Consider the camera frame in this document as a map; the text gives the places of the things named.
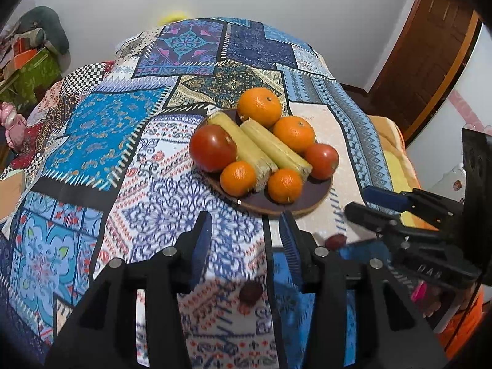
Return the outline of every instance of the fruit plate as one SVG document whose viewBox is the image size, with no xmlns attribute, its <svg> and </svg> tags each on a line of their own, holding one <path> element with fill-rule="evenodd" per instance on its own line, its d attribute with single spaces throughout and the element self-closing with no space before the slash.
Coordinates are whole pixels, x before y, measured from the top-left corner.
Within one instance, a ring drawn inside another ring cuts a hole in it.
<svg viewBox="0 0 492 369">
<path fill-rule="evenodd" d="M 237 110 L 225 109 L 224 112 L 232 118 L 238 126 L 241 125 Z M 205 125 L 205 123 L 206 119 L 198 125 L 197 129 Z M 220 187 L 220 173 L 202 173 L 213 189 L 233 203 L 240 205 L 251 212 L 274 216 L 279 216 L 285 210 L 291 211 L 294 215 L 311 212 L 323 202 L 331 187 L 331 178 L 326 181 L 317 181 L 316 179 L 309 177 L 304 183 L 301 197 L 292 204 L 284 205 L 273 201 L 266 189 L 259 193 L 248 193 L 240 198 L 232 197 Z"/>
</svg>

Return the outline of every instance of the orange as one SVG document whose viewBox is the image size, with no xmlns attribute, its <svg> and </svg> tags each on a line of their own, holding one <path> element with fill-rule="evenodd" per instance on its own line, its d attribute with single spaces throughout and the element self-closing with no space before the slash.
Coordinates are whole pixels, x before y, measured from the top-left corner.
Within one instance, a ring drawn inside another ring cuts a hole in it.
<svg viewBox="0 0 492 369">
<path fill-rule="evenodd" d="M 229 195 L 245 195 L 256 184 L 253 166 L 245 161 L 236 161 L 227 165 L 220 174 L 220 186 Z"/>
<path fill-rule="evenodd" d="M 303 154 L 315 142 L 314 129 L 305 119 L 284 117 L 274 126 L 273 134 L 297 154 Z"/>
<path fill-rule="evenodd" d="M 299 198 L 303 181 L 292 169 L 279 169 L 270 176 L 267 183 L 268 194 L 279 204 L 291 204 Z"/>
<path fill-rule="evenodd" d="M 269 89 L 250 88 L 239 98 L 238 115 L 241 122 L 251 118 L 266 128 L 270 128 L 282 116 L 282 104 Z"/>
</svg>

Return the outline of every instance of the screw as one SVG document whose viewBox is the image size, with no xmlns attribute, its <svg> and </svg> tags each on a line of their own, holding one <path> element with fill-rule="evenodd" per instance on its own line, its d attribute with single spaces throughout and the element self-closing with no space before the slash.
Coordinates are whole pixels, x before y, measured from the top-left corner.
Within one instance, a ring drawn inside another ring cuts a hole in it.
<svg viewBox="0 0 492 369">
<path fill-rule="evenodd" d="M 369 261 L 369 265 L 371 265 L 371 267 L 373 267 L 374 269 L 381 269 L 383 267 L 383 263 L 380 259 L 377 258 L 372 258 Z"/>
<path fill-rule="evenodd" d="M 113 258 L 111 261 L 109 261 L 109 267 L 116 269 L 121 266 L 123 263 L 123 260 L 121 258 Z"/>
<path fill-rule="evenodd" d="M 324 247 L 316 247 L 314 249 L 314 253 L 318 256 L 318 257 L 326 257 L 330 251 L 328 251 L 326 248 Z"/>
<path fill-rule="evenodd" d="M 176 248 L 174 248 L 173 246 L 166 247 L 164 250 L 162 250 L 162 253 L 166 257 L 172 257 L 177 252 L 178 252 L 178 250 L 176 250 Z"/>
</svg>

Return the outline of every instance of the sugarcane piece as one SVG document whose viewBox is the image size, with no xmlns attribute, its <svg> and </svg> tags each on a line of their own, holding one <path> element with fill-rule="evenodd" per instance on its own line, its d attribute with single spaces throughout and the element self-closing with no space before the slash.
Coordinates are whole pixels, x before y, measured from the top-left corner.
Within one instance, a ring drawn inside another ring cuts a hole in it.
<svg viewBox="0 0 492 369">
<path fill-rule="evenodd" d="M 268 155 L 279 168 L 296 171 L 303 181 L 306 181 L 312 171 L 311 164 L 292 151 L 273 133 L 260 125 L 254 119 L 243 122 L 240 129 Z"/>
<path fill-rule="evenodd" d="M 279 170 L 278 166 L 228 117 L 223 111 L 212 114 L 207 119 L 208 124 L 219 125 L 234 140 L 238 147 L 238 160 L 246 161 L 253 166 L 256 173 L 255 192 L 263 191 L 268 178 Z"/>
</svg>

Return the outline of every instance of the patchwork pattern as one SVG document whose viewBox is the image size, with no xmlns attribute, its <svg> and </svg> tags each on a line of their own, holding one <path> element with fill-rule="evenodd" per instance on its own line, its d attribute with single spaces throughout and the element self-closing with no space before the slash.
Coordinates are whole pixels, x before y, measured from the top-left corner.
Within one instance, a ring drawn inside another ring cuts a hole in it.
<svg viewBox="0 0 492 369">
<path fill-rule="evenodd" d="M 62 83 L 63 81 L 56 82 L 48 89 L 41 102 L 37 105 L 40 111 L 54 108 L 58 105 L 58 102 L 60 101 L 60 91 L 62 89 Z"/>
<path fill-rule="evenodd" d="M 204 118 L 195 112 L 167 112 L 144 129 L 106 222 L 94 275 L 115 256 L 127 262 L 150 258 L 190 230 L 206 209 L 213 222 L 207 267 L 194 291 L 178 296 L 192 364 L 278 367 L 266 293 L 253 308 L 239 304 L 246 278 L 266 287 L 261 218 L 235 210 L 194 168 L 188 141 Z M 148 365 L 144 301 L 145 294 L 139 292 L 137 359 Z"/>
<path fill-rule="evenodd" d="M 53 343 L 54 294 L 76 304 L 89 287 L 89 263 L 102 213 L 27 194 L 12 249 L 10 304 L 19 299 L 34 319 L 32 331 Z"/>
<path fill-rule="evenodd" d="M 63 148 L 51 155 L 44 176 L 71 185 L 91 185 L 108 190 L 115 186 L 115 170 L 136 127 L 157 110 L 168 88 L 124 94 L 91 94 L 75 110 Z"/>
<path fill-rule="evenodd" d="M 276 67 L 284 74 L 285 88 L 290 101 L 322 104 L 309 73 L 280 64 L 277 64 Z"/>
<path fill-rule="evenodd" d="M 202 120 L 192 113 L 166 113 L 148 123 L 109 214 L 98 261 L 115 253 L 127 262 L 150 258 L 191 229 L 200 210 L 206 209 L 216 224 L 214 234 L 222 234 L 212 241 L 212 278 L 254 273 L 243 249 L 259 237 L 261 220 L 216 197 L 192 168 L 188 141 Z"/>
<path fill-rule="evenodd" d="M 276 40 L 278 42 L 282 43 L 290 43 L 290 44 L 296 44 L 299 47 L 302 47 L 306 49 L 307 51 L 312 51 L 312 48 L 309 46 L 308 43 L 291 36 L 285 32 L 282 32 L 279 29 L 274 28 L 273 26 L 269 26 L 266 24 L 263 24 L 263 28 L 265 29 L 265 37 L 268 40 Z"/>
<path fill-rule="evenodd" d="M 34 126 L 37 125 L 38 123 L 42 123 L 46 119 L 47 113 L 48 113 L 47 109 L 40 111 L 39 104 L 36 105 L 33 111 L 30 113 L 29 117 L 27 118 L 28 126 Z"/>
<path fill-rule="evenodd" d="M 168 106 L 207 102 L 223 109 L 235 108 L 241 94 L 252 87 L 272 90 L 287 112 L 280 72 L 252 68 L 232 60 L 220 62 L 213 77 L 181 77 Z"/>
<path fill-rule="evenodd" d="M 31 164 L 36 152 L 36 138 L 42 127 L 43 124 L 38 123 L 26 128 L 21 153 L 11 162 L 11 167 L 13 169 L 27 168 Z"/>
<path fill-rule="evenodd" d="M 211 75 L 224 25 L 187 19 L 166 26 L 141 56 L 134 77 Z"/>
<path fill-rule="evenodd" d="M 392 190 L 393 185 L 381 142 L 371 120 L 337 81 L 314 77 L 312 82 L 323 103 L 328 105 L 345 131 L 347 147 L 355 165 L 354 172 L 361 187 L 376 185 Z"/>
<path fill-rule="evenodd" d="M 162 26 L 159 26 L 122 41 L 118 46 L 116 46 L 117 51 L 116 61 L 114 63 L 115 68 L 131 57 L 138 57 L 144 48 L 146 48 L 150 43 L 156 41 L 157 37 L 161 33 L 161 30 Z"/>
<path fill-rule="evenodd" d="M 247 27 L 249 27 L 251 24 L 251 21 L 249 19 L 225 18 L 225 17 L 214 17 L 211 19 L 218 19 L 219 21 L 224 21 L 224 22 L 232 23 L 234 25 L 247 26 Z"/>
<path fill-rule="evenodd" d="M 60 91 L 61 97 L 91 92 L 101 82 L 105 68 L 106 64 L 101 62 L 76 69 L 63 79 Z"/>
<path fill-rule="evenodd" d="M 114 69 L 94 89 L 94 93 L 121 93 L 135 90 L 152 90 L 162 87 L 173 87 L 178 80 L 177 76 L 144 76 L 132 77 L 138 64 L 138 58 L 130 58 Z"/>
<path fill-rule="evenodd" d="M 269 88 L 284 114 L 305 117 L 318 138 L 336 141 L 341 151 L 334 187 L 317 210 L 298 219 L 303 229 L 315 227 L 318 235 L 334 229 L 358 240 L 362 236 L 345 224 L 343 206 L 362 201 L 360 186 L 391 189 L 372 124 L 330 80 L 308 44 L 245 19 L 188 20 L 143 32 L 122 44 L 111 65 L 88 65 L 67 76 L 30 122 L 42 127 L 26 168 L 28 189 L 2 229 L 9 240 L 0 235 L 2 326 L 18 335 L 20 350 L 43 362 L 46 346 L 87 290 L 94 254 L 94 276 L 116 256 L 127 262 L 150 258 L 190 230 L 206 209 L 213 234 L 201 283 L 190 295 L 178 296 L 193 366 L 278 368 L 267 293 L 253 308 L 238 298 L 247 278 L 267 289 L 263 222 L 211 190 L 193 166 L 189 139 L 204 117 L 234 108 L 246 89 Z M 92 187 L 84 190 L 91 198 L 119 187 L 113 206 L 104 208 L 108 217 L 99 250 L 95 241 L 103 213 L 30 192 L 41 173 Z M 269 224 L 275 238 L 278 225 L 272 219 Z M 282 258 L 274 257 L 275 273 L 268 275 L 275 289 L 268 292 L 282 320 L 277 342 L 284 342 L 288 367 L 294 368 L 304 355 L 313 298 L 292 286 Z M 136 354 L 148 365 L 145 326 L 145 293 L 139 292 Z M 353 339 L 347 338 L 348 357 Z"/>
<path fill-rule="evenodd" d="M 222 58 L 230 58 L 261 69 L 274 69 L 275 64 L 297 69 L 291 44 L 265 38 L 263 24 L 251 21 L 250 27 L 227 26 Z"/>
<path fill-rule="evenodd" d="M 297 68 L 317 73 L 318 75 L 326 76 L 329 79 L 335 80 L 330 71 L 321 63 L 321 60 L 311 51 L 308 51 L 297 45 L 292 45 L 292 50 L 294 51 L 294 56 L 296 57 Z"/>
</svg>

